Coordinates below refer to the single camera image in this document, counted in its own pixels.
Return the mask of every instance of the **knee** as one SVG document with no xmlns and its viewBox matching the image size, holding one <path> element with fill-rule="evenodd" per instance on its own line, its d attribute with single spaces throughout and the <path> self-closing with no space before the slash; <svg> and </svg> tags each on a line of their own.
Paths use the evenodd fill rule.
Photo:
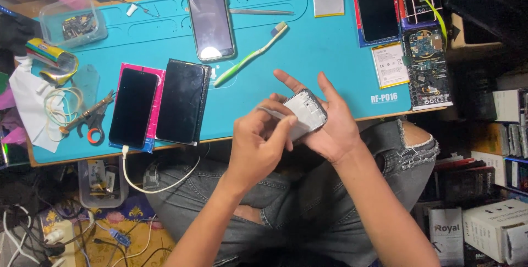
<svg viewBox="0 0 528 267">
<path fill-rule="evenodd" d="M 415 126 L 413 123 L 402 121 L 403 139 L 408 147 L 422 145 L 431 140 L 432 135 L 424 129 Z"/>
</svg>

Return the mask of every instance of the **metal tool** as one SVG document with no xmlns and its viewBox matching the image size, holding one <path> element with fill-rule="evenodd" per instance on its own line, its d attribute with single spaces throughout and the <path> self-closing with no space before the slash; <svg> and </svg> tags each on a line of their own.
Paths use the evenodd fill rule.
<svg viewBox="0 0 528 267">
<path fill-rule="evenodd" d="M 260 10 L 260 9 L 234 9 L 229 8 L 229 13 L 238 13 L 238 14 L 290 14 L 293 15 L 293 11 L 284 11 L 284 10 Z"/>
<path fill-rule="evenodd" d="M 105 113 L 104 111 L 106 110 L 106 107 L 108 106 L 107 104 L 109 104 L 112 101 L 114 101 L 114 90 L 110 90 L 110 93 L 105 98 L 103 98 L 103 100 L 97 102 L 94 106 L 90 107 L 88 110 L 83 112 L 81 115 L 79 115 L 79 117 L 77 117 L 75 120 L 70 122 L 68 125 L 60 126 L 59 127 L 59 131 L 61 131 L 61 133 L 63 133 L 63 134 L 68 134 L 68 133 L 70 133 L 69 130 L 72 129 L 77 124 L 80 124 L 80 123 L 88 121 L 88 120 L 90 120 L 90 122 L 92 122 L 90 117 L 95 115 L 96 118 L 97 118 L 97 115 L 101 115 L 101 114 L 104 115 L 104 113 Z M 102 108 L 102 107 L 104 107 L 102 113 L 101 112 L 96 112 L 99 108 Z M 101 138 L 103 138 L 104 134 L 102 133 L 102 129 L 100 129 L 100 133 L 101 133 Z"/>
<path fill-rule="evenodd" d="M 86 124 L 88 126 L 88 134 L 86 134 L 86 138 L 88 139 L 88 142 L 90 142 L 93 145 L 100 145 L 105 140 L 105 132 L 102 129 L 102 119 L 105 117 L 105 111 L 108 107 L 108 104 L 104 104 L 100 108 L 97 108 L 95 113 L 90 114 L 84 121 L 80 122 L 77 125 L 77 134 L 79 134 L 79 137 L 83 138 L 83 124 Z M 99 133 L 99 139 L 94 140 L 92 138 L 92 135 L 95 133 Z"/>
</svg>

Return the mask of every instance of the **power strip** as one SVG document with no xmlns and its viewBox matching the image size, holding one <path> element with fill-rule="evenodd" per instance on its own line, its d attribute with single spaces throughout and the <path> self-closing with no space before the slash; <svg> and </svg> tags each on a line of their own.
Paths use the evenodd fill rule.
<svg viewBox="0 0 528 267">
<path fill-rule="evenodd" d="M 64 232 L 63 239 L 59 240 L 58 242 L 64 243 L 75 237 L 75 233 L 73 232 L 73 228 L 69 220 L 64 220 L 64 221 L 56 223 L 55 225 L 51 227 L 51 231 L 54 231 L 54 230 L 62 230 Z M 66 250 L 64 251 L 64 253 L 62 253 L 61 257 L 65 258 L 66 260 L 61 265 L 61 267 L 76 267 L 75 244 L 74 243 L 66 244 L 65 248 Z"/>
</svg>

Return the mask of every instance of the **hand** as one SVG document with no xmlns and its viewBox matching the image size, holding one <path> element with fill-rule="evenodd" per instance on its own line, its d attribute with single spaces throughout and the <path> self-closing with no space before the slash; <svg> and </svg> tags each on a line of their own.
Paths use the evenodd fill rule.
<svg viewBox="0 0 528 267">
<path fill-rule="evenodd" d="M 273 75 L 294 93 L 306 88 L 298 80 L 280 69 L 276 69 Z M 337 93 L 323 72 L 317 76 L 317 82 L 328 101 L 322 101 L 318 98 L 326 110 L 327 121 L 322 128 L 307 135 L 302 141 L 335 165 L 361 142 L 360 132 L 347 103 Z M 287 100 L 285 96 L 277 93 L 270 95 L 270 99 L 281 103 Z"/>
<path fill-rule="evenodd" d="M 286 117 L 277 123 L 269 113 L 255 108 L 234 121 L 233 147 L 224 178 L 238 193 L 247 192 L 268 176 L 281 160 L 285 147 L 293 149 L 289 133 L 297 117 L 277 101 L 266 99 L 259 106 Z"/>
</svg>

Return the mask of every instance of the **white cloth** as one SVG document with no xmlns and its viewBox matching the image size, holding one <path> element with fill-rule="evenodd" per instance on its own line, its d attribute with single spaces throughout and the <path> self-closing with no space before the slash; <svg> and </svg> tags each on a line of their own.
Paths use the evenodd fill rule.
<svg viewBox="0 0 528 267">
<path fill-rule="evenodd" d="M 55 153 L 59 143 L 54 140 L 60 140 L 62 134 L 59 131 L 59 126 L 51 121 L 48 127 L 49 132 L 46 132 L 46 120 L 48 117 L 44 112 L 44 98 L 50 90 L 55 88 L 48 82 L 43 81 L 42 78 L 31 74 L 33 60 L 29 57 L 16 57 L 15 59 L 20 62 L 20 65 L 11 75 L 9 84 L 15 97 L 16 108 L 24 123 L 24 128 L 33 145 Z M 47 86 L 44 87 L 43 91 L 37 93 L 37 88 L 43 82 L 48 83 Z M 64 113 L 62 100 L 58 98 L 54 99 L 51 108 Z"/>
</svg>

